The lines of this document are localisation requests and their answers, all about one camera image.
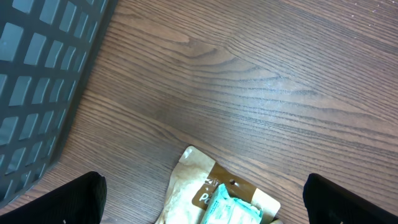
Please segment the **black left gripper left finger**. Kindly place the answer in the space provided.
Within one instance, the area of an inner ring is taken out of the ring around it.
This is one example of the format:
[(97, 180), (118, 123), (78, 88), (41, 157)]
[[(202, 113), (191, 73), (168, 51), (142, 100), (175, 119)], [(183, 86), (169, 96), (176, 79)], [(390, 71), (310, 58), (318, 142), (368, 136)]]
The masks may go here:
[(91, 171), (1, 215), (1, 224), (98, 224), (106, 196), (105, 177)]

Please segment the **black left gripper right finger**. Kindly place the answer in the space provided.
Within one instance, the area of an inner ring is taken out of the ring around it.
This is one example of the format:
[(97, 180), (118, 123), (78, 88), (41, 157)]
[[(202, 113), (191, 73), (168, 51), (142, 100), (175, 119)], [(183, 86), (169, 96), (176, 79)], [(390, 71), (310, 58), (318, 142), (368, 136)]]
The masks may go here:
[(397, 224), (397, 216), (312, 173), (303, 188), (310, 224)]

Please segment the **teal wet wipes pack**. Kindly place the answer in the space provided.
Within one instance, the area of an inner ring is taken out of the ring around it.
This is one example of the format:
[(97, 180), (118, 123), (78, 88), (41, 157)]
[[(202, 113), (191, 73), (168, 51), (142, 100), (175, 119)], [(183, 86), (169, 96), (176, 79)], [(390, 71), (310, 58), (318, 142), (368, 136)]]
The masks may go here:
[(260, 224), (262, 210), (239, 198), (231, 197), (225, 184), (213, 193), (201, 224)]

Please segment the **beige brown snack bag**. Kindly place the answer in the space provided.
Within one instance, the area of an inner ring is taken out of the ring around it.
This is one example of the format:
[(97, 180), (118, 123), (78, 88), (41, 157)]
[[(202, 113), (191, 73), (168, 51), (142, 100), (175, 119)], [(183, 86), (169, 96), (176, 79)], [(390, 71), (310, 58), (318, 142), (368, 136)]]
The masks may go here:
[(262, 223), (271, 223), (280, 209), (276, 199), (189, 146), (171, 173), (164, 208), (156, 224), (200, 223), (213, 192), (221, 184), (231, 197), (262, 210)]

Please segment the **dark grey plastic basket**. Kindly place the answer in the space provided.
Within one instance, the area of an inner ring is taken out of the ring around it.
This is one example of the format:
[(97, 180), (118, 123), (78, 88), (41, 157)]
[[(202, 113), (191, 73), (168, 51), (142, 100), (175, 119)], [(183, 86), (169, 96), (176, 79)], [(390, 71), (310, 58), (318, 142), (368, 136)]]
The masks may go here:
[(1, 0), (1, 206), (60, 159), (115, 0)]

